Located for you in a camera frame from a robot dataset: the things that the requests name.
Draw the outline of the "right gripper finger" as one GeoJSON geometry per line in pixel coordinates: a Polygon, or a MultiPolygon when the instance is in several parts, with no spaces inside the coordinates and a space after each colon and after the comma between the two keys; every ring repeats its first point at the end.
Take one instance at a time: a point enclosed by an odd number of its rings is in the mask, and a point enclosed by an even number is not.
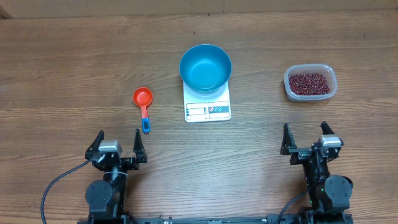
{"type": "Polygon", "coordinates": [[[283,127],[283,139],[280,148],[281,155],[290,155],[297,150],[297,145],[294,141],[294,137],[289,129],[289,125],[287,123],[284,124],[283,127]]]}
{"type": "Polygon", "coordinates": [[[335,132],[330,128],[326,121],[323,121],[320,126],[323,135],[335,134],[335,132]]]}

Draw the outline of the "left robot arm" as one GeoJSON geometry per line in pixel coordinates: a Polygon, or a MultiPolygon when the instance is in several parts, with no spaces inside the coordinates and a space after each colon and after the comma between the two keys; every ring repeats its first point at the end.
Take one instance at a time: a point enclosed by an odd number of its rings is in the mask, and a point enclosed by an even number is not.
{"type": "Polygon", "coordinates": [[[86,189],[89,205],[86,223],[135,223],[135,218],[124,210],[127,190],[127,172],[138,170],[147,162],[140,131],[135,132],[134,157],[121,157],[122,148],[117,139],[105,140],[100,131],[85,152],[85,159],[103,172],[103,178],[92,182],[86,189]]]}

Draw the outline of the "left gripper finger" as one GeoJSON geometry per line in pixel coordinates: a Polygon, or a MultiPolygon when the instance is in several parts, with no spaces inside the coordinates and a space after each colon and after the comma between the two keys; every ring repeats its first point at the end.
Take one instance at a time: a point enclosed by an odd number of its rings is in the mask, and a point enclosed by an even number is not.
{"type": "Polygon", "coordinates": [[[133,152],[136,155],[137,163],[147,163],[147,154],[142,143],[139,129],[136,129],[135,132],[133,152]]]}
{"type": "Polygon", "coordinates": [[[98,151],[101,141],[104,139],[104,131],[101,130],[96,139],[91,143],[85,152],[85,159],[91,159],[95,152],[98,151]]]}

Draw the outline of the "orange measuring scoop blue handle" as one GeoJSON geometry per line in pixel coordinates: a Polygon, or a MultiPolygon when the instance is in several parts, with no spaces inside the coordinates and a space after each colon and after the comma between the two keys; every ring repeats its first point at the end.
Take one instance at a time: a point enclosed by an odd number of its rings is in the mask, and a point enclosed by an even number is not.
{"type": "Polygon", "coordinates": [[[153,101],[152,92],[146,87],[135,90],[132,96],[133,102],[141,109],[142,130],[144,134],[150,133],[150,120],[147,108],[153,101]]]}

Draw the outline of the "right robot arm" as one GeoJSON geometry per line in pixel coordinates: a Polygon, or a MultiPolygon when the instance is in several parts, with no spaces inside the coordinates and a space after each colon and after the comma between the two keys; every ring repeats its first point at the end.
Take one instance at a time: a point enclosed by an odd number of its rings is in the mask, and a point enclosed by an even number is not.
{"type": "Polygon", "coordinates": [[[290,200],[278,215],[278,223],[353,223],[349,200],[353,182],[342,175],[331,175],[328,163],[339,157],[344,146],[326,122],[321,123],[322,135],[310,147],[297,147],[288,124],[284,124],[284,135],[280,154],[290,156],[290,164],[303,167],[307,189],[290,200]],[[286,214],[288,207],[308,194],[309,207],[302,207],[298,214],[286,214]]]}

